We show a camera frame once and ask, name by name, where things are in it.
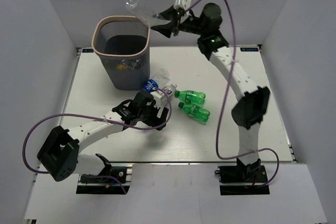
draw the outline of sticker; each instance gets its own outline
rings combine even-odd
[[[171,93],[173,93],[173,91],[169,90],[169,89],[166,89],[164,88],[163,91],[167,94],[167,95],[170,95]]]
[[[158,88],[158,87],[159,85],[154,80],[151,79],[147,81],[146,84],[142,88],[150,93],[154,91],[154,88]]]
[[[197,107],[196,105],[192,106],[191,109],[190,109],[190,111],[191,111],[192,113],[194,113],[194,110],[195,110],[196,107]]]
[[[93,52],[93,49],[83,49],[82,52]]]
[[[187,94],[185,96],[185,103],[191,103],[191,95],[194,94],[194,91],[187,91]]]
[[[259,48],[257,47],[241,47],[240,50],[242,52],[259,52]]]

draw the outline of blue bottle label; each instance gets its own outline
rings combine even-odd
[[[154,80],[150,79],[146,82],[146,84],[142,88],[150,93],[154,91],[154,88],[158,87],[159,85]]]

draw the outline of bottle label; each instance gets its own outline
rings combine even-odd
[[[187,94],[185,96],[185,103],[191,103],[191,95],[194,93],[194,91],[187,91]]]
[[[190,108],[191,113],[194,113],[194,110],[195,110],[196,107],[197,107],[197,105],[194,105]]]
[[[164,91],[168,96],[170,96],[171,93],[173,93],[173,91],[171,91],[171,90],[169,90],[169,89],[167,89],[167,88],[163,88],[163,91]]]
[[[159,85],[154,80],[150,79],[146,82],[146,84],[142,88],[150,93],[154,91],[154,88],[158,87]]]

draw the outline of trash can rim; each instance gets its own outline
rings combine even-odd
[[[134,57],[137,55],[140,55],[142,53],[144,53],[147,50],[148,44],[149,44],[149,38],[150,38],[150,28],[148,28],[148,35],[147,35],[147,42],[146,45],[144,46],[144,48],[133,55],[110,55],[110,54],[103,54],[102,52],[98,51],[95,47],[97,38],[98,38],[98,34],[100,29],[102,28],[103,25],[109,23],[109,22],[115,22],[115,21],[136,21],[136,22],[141,22],[139,19],[137,19],[135,16],[109,16],[109,17],[105,17],[103,18],[101,21],[98,22],[95,31],[93,33],[93,37],[92,37],[92,42],[91,42],[91,46],[94,50],[94,52],[98,55],[101,56],[107,56],[107,57]]]

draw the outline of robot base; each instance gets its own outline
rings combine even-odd
[[[253,176],[242,179],[238,175],[236,166],[219,166],[215,174],[219,176],[220,195],[267,195],[270,194],[269,187],[258,185],[267,182],[265,167],[261,165],[253,172]]]
[[[131,173],[132,169],[129,167],[111,166],[106,174],[117,178],[124,186],[126,192],[128,192],[131,186]],[[120,185],[114,182],[113,179],[89,178],[80,176],[77,184],[76,194],[124,195],[124,192]]]

